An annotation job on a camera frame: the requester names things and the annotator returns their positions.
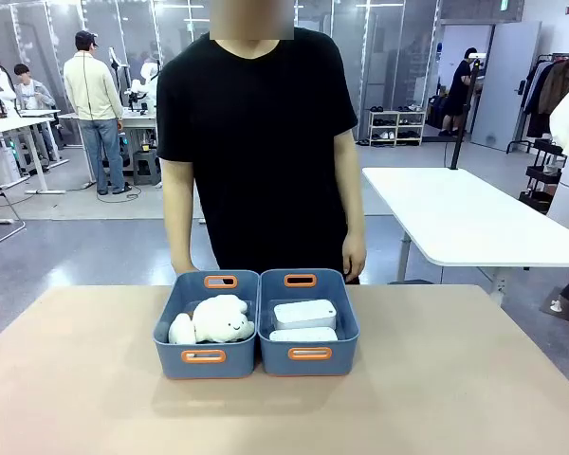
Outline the person's right hand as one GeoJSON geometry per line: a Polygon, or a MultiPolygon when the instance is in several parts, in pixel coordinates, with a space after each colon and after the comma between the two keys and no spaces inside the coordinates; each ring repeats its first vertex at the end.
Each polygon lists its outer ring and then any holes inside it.
{"type": "Polygon", "coordinates": [[[172,257],[172,266],[177,276],[198,271],[189,256],[172,257]]]}

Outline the person's left hand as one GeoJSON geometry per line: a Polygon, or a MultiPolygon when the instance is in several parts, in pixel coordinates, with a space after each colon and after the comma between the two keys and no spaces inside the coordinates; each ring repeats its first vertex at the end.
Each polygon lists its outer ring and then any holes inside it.
{"type": "Polygon", "coordinates": [[[364,270],[367,258],[363,233],[348,232],[342,246],[343,275],[347,283],[355,282],[364,270]]]}

